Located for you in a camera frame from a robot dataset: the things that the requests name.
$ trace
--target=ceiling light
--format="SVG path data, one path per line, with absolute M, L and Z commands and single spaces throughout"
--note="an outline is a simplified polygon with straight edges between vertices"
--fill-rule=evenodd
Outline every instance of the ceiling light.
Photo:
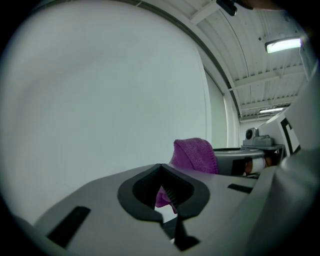
M 280 112 L 283 109 L 284 109 L 283 107 L 272 108 L 272 109 L 264 109 L 264 110 L 260 110 L 259 114 L 261 114 L 261 113 L 271 113 L 271 112 Z
M 278 51 L 299 48 L 301 46 L 301 38 L 284 38 L 280 40 L 270 41 L 265 43 L 265 49 L 268 54 Z

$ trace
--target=white backdrop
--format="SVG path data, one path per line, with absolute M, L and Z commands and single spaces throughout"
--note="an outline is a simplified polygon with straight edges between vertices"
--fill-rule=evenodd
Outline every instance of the white backdrop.
M 175 139 L 211 141 L 197 48 L 146 10 L 45 9 L 16 33 L 1 71 L 1 191 L 31 224 L 89 181 L 168 163 Z
M 211 76 L 214 78 L 216 84 L 220 87 L 221 91 L 224 93 L 223 101 L 225 107 L 225 118 L 226 118 L 226 147 L 227 148 L 236 148 L 239 147 L 239 118 L 236 109 L 236 105 L 231 96 L 229 88 L 223 79 L 221 73 L 217 69 L 216 65 L 210 60 L 209 56 L 201 47 L 197 47 L 201 60 L 206 70 L 210 72 Z M 212 120 L 214 122 L 220 121 L 215 118 Z
M 215 81 L 205 72 L 209 88 L 212 136 L 211 145 L 214 149 L 227 147 L 227 117 L 224 96 Z

